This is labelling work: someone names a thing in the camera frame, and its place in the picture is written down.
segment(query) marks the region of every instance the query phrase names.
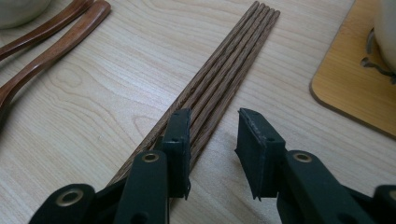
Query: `brown wooden spoon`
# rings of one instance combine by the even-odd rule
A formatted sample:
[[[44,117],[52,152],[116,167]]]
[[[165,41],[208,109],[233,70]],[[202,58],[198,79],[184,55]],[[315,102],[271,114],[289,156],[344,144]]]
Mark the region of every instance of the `brown wooden spoon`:
[[[4,113],[12,98],[24,84],[81,42],[108,15],[110,9],[111,5],[106,1],[94,2],[66,34],[2,86],[0,88],[0,115]]]
[[[86,11],[92,5],[92,2],[93,0],[73,0],[73,2],[71,2],[64,10],[49,21],[0,48],[0,62],[9,55],[45,40],[60,31],[68,23],[75,20],[79,15]]]

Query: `wooden coaster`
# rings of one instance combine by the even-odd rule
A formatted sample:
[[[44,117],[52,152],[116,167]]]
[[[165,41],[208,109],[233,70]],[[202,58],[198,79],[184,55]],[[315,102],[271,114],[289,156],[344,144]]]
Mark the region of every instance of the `wooden coaster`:
[[[396,85],[390,77],[361,66],[366,38],[374,26],[377,1],[357,0],[311,82],[324,105],[396,138]],[[382,59],[376,51],[369,58]]]

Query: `table surface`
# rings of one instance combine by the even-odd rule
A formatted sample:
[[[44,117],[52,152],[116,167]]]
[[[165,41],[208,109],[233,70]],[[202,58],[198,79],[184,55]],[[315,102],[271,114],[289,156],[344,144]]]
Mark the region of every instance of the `table surface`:
[[[0,44],[69,2],[53,0],[36,20],[1,30]],[[252,1],[109,3],[108,18],[26,85],[1,122],[0,223],[28,222],[65,185],[104,188]],[[265,3],[280,18],[192,170],[189,199],[172,204],[172,223],[280,223],[275,199],[252,199],[233,152],[240,107],[262,113],[287,149],[314,153],[346,186],[372,195],[376,186],[396,183],[395,141],[319,105],[309,91],[353,0]],[[0,82],[69,27],[0,62]]]

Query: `white bowl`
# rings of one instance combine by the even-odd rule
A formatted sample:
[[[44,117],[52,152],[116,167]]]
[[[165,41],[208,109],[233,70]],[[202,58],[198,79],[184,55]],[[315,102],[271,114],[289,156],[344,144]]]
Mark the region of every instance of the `white bowl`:
[[[396,0],[379,1],[374,33],[384,62],[396,73]]]
[[[0,29],[22,25],[46,9],[50,0],[0,0]]]

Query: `wooden tray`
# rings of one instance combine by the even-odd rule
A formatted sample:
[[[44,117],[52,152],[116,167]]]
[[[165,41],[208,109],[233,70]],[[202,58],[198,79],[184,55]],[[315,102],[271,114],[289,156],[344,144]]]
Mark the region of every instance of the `wooden tray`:
[[[390,77],[360,65],[367,56],[376,2],[355,1],[312,79],[311,92],[324,105],[396,138],[396,85]],[[382,61],[377,51],[369,58]]]

